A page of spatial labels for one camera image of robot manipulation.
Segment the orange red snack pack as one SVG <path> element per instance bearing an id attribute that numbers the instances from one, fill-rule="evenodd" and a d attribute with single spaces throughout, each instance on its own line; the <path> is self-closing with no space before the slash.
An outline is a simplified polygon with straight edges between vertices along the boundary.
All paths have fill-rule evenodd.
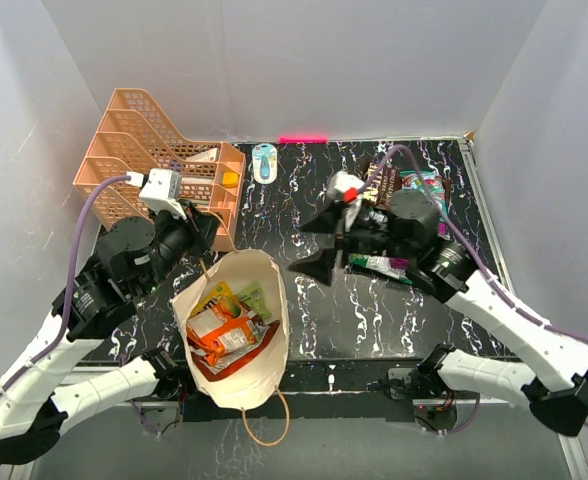
<path id="1" fill-rule="evenodd" d="M 222 297 L 187 320 L 188 339 L 210 366 L 258 341 L 262 318 L 235 296 Z"/>

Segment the beige paper bag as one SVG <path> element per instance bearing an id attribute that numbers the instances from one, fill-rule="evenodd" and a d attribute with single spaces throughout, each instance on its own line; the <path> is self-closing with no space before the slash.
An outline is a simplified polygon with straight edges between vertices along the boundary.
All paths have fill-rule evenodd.
<path id="1" fill-rule="evenodd" d="M 233 248 L 210 268 L 202 266 L 202 275 L 189 287 L 172 299 L 174 317 L 182 336 L 189 370 L 197 389 L 209 396 L 220 408 L 234 409 L 241 413 L 243 424 L 252 440 L 265 447 L 276 446 L 284 440 L 265 442 L 251 430 L 247 413 L 263 406 L 276 395 L 284 408 L 285 430 L 290 427 L 291 415 L 287 400 L 280 390 L 289 354 L 289 314 L 284 281 L 279 267 L 266 252 L 258 249 Z M 254 360 L 220 381 L 208 381 L 198 371 L 191 359 L 187 344 L 186 324 L 193 308 L 218 282 L 225 281 L 232 296 L 254 281 L 260 283 L 266 306 L 271 312 L 268 324 L 279 320 L 281 327 L 272 342 Z"/>

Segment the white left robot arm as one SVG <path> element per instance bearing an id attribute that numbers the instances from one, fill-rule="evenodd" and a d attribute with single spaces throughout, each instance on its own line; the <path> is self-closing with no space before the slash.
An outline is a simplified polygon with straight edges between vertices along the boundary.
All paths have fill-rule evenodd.
<path id="1" fill-rule="evenodd" d="M 74 385 L 62 380 L 136 313 L 185 256 L 212 249 L 220 219 L 181 202 L 184 218 L 161 211 L 117 221 L 79 274 L 53 301 L 41 329 L 0 379 L 0 465 L 39 458 L 71 428 L 118 403 L 174 396 L 190 375 L 162 348 Z"/>

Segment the green snack bag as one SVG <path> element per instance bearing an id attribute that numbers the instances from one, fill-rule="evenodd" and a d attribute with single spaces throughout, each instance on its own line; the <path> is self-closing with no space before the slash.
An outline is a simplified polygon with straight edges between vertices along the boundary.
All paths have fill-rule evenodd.
<path id="1" fill-rule="evenodd" d="M 406 275 L 408 267 L 406 259 L 353 253 L 349 255 L 348 261 L 354 268 L 358 267 L 403 284 L 413 284 Z"/>

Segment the light green snack pack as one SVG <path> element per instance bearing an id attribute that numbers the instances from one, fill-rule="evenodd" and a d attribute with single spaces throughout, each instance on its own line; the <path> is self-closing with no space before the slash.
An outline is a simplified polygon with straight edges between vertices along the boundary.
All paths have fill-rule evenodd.
<path id="1" fill-rule="evenodd" d="M 271 312 L 266 306 L 264 291 L 259 282 L 254 281 L 236 293 L 238 300 L 255 311 L 263 320 L 271 318 Z"/>

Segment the purple blackcurrant candy bag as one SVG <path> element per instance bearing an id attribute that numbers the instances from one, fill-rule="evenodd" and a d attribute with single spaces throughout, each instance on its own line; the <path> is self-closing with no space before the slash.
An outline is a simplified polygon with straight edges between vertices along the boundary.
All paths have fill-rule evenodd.
<path id="1" fill-rule="evenodd" d="M 440 240 L 448 239 L 449 233 L 443 220 L 439 220 L 434 229 L 410 223 L 391 232 L 386 255 L 393 268 L 406 270 L 411 261 L 421 259 Z"/>

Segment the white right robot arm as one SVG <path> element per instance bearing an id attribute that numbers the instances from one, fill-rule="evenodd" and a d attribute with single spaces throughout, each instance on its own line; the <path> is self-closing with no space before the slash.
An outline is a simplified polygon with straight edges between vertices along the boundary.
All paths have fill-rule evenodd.
<path id="1" fill-rule="evenodd" d="M 470 391 L 527 408 L 550 430 L 577 436 L 588 418 L 588 344 L 539 319 L 462 241 L 439 235 L 441 211 L 419 190 L 399 190 L 377 208 L 351 188 L 327 203 L 301 231 L 334 243 L 289 269 L 324 285 L 352 254 L 405 259 L 411 285 L 496 337 L 517 356 L 505 362 L 439 345 L 409 381 L 427 394 Z"/>

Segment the yellow M&M's candy pack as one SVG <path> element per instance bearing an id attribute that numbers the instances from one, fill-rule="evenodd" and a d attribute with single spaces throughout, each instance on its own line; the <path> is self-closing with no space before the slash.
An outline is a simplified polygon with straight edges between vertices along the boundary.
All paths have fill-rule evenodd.
<path id="1" fill-rule="evenodd" d="M 213 305 L 217 304 L 223 298 L 232 296 L 233 292 L 231 291 L 229 285 L 225 281 L 218 282 L 210 292 L 199 301 L 199 303 L 193 308 L 190 313 L 190 316 L 193 317 L 205 310 L 210 309 Z"/>

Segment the brown Kettle chips bag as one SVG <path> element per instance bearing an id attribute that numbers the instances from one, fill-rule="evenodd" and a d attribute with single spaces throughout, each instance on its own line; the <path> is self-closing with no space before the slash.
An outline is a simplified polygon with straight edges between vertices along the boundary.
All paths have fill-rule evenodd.
<path id="1" fill-rule="evenodd" d="M 400 169 L 388 162 L 362 194 L 362 198 L 382 210 L 388 210 L 392 195 L 402 187 Z"/>

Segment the teal Fox's mint candy bag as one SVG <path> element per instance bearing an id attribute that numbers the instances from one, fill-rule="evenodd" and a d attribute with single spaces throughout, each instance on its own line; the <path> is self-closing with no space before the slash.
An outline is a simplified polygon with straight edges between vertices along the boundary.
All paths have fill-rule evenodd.
<path id="1" fill-rule="evenodd" d="M 450 186 L 449 179 L 444 179 L 437 173 L 422 171 L 420 174 L 412 171 L 401 172 L 401 187 L 403 190 L 420 190 L 425 192 L 428 188 L 433 196 L 438 200 L 441 209 L 448 213 L 450 203 Z"/>

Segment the red Doritos chips bag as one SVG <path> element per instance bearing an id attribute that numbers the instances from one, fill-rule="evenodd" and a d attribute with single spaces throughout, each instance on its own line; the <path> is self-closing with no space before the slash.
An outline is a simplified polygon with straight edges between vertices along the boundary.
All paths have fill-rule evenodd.
<path id="1" fill-rule="evenodd" d="M 204 358 L 198 355 L 198 350 L 187 336 L 189 353 L 198 371 L 202 373 L 208 381 L 220 381 L 236 373 L 238 370 L 254 360 L 259 354 L 261 354 L 272 342 L 280 327 L 281 322 L 279 320 L 268 324 L 263 323 L 262 325 L 259 325 L 259 335 L 258 341 L 256 343 L 224 356 L 215 366 L 208 365 Z"/>

